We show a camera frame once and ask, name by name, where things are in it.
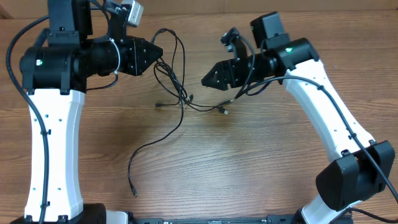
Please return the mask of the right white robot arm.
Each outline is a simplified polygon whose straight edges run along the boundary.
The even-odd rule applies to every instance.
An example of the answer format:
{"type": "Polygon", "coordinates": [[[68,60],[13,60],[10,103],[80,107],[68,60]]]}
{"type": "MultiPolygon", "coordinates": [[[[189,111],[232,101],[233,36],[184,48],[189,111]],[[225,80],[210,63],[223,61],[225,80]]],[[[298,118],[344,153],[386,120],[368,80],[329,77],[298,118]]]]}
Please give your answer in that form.
{"type": "Polygon", "coordinates": [[[277,12],[251,22],[255,45],[232,28],[220,39],[234,57],[215,64],[202,84],[237,88],[254,96],[278,82],[297,100],[318,133],[329,165],[316,177],[317,196],[289,215],[267,223],[351,223],[358,204],[392,189],[395,150],[378,142],[350,113],[331,84],[319,54],[306,38],[291,40],[277,12]]]}

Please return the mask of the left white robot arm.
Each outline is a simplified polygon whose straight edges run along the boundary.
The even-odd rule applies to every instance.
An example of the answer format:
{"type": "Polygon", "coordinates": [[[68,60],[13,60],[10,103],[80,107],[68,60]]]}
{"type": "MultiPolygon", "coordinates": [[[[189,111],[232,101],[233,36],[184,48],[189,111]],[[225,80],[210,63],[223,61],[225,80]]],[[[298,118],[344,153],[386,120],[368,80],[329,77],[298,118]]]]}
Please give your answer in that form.
{"type": "Polygon", "coordinates": [[[137,1],[98,6],[108,29],[93,37],[90,1],[49,1],[49,26],[21,58],[23,94],[29,99],[32,166],[29,196],[19,223],[132,223],[130,212],[85,204],[79,185],[81,113],[92,75],[141,75],[162,49],[129,36],[139,25],[137,1]]]}

